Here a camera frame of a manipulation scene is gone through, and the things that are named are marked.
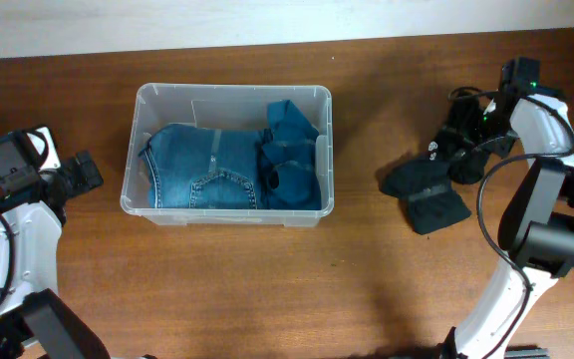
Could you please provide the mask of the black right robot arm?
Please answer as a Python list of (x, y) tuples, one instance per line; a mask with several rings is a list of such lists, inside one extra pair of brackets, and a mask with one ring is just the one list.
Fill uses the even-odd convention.
[(498, 234), (483, 233), (499, 261), (472, 312), (450, 329), (439, 358), (547, 358), (510, 339), (537, 300), (574, 269), (574, 131), (561, 91), (539, 81), (540, 63), (517, 57), (503, 65), (482, 126), (485, 147), (520, 141), (529, 170), (502, 215)]

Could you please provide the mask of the dark blue jeans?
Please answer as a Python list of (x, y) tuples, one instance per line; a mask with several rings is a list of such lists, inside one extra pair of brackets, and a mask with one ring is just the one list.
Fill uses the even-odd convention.
[(168, 125), (143, 146), (153, 208), (265, 209), (262, 131)]

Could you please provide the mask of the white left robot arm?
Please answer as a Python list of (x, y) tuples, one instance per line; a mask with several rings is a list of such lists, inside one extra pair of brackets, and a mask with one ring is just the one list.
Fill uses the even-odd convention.
[(47, 358), (109, 357), (58, 295), (65, 204), (103, 184), (87, 151), (61, 161), (46, 126), (0, 138), (0, 358), (40, 345)]

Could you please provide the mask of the black garment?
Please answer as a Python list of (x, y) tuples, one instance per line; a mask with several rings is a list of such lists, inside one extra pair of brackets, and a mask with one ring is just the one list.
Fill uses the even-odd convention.
[(403, 204), (417, 234), (429, 234), (471, 216), (451, 186), (448, 169), (448, 162), (419, 157), (393, 168), (381, 182), (381, 192)]
[(479, 147), (488, 141), (479, 131), (481, 121), (478, 99), (454, 101), (429, 144), (430, 159), (447, 162), (447, 174), (452, 181), (474, 184), (484, 176), (490, 152)]

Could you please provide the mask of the blue shirt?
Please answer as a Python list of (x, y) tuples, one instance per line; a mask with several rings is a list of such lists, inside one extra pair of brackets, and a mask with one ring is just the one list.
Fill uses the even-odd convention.
[(318, 130), (290, 100), (269, 104), (267, 121), (258, 159), (264, 204), (277, 210), (320, 210)]

